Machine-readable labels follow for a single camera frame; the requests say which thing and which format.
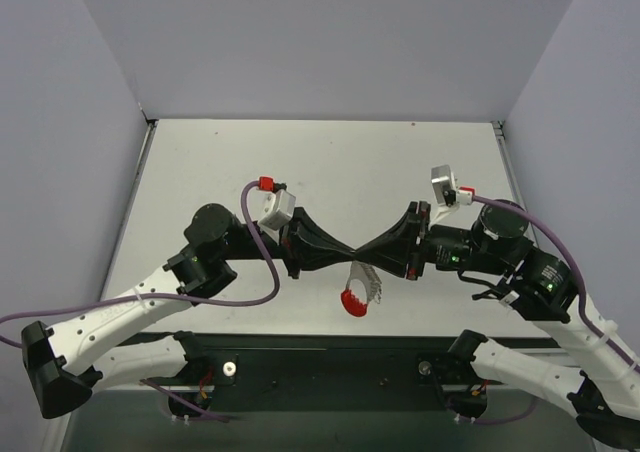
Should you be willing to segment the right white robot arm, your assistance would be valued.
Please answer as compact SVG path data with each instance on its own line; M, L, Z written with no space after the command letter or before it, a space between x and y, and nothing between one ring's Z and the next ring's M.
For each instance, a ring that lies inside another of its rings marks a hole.
M416 280L425 265L453 272L548 334L574 361L561 367L463 331L448 353L476 376L516 387L567 412L596 441L639 447L639 357L604 319L575 259L559 238L518 205L478 195L471 228L432 225L417 208L359 247L355 258Z

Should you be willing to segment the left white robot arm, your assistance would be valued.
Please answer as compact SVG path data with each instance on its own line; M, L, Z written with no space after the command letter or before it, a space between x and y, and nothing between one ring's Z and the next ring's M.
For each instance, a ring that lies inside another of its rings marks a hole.
M244 308L274 299L274 293L218 299L237 277L230 261L263 260L273 268L281 260L296 278L355 256L353 248L323 231L301 207L276 230L272 238L220 204L204 205L184 231L185 246L141 283L112 299L68 309L62 322L47 325L39 314L22 329L20 348L42 417L66 415L115 385L151 378L199 380L209 360L193 335L174 333L147 346L128 341L197 305Z

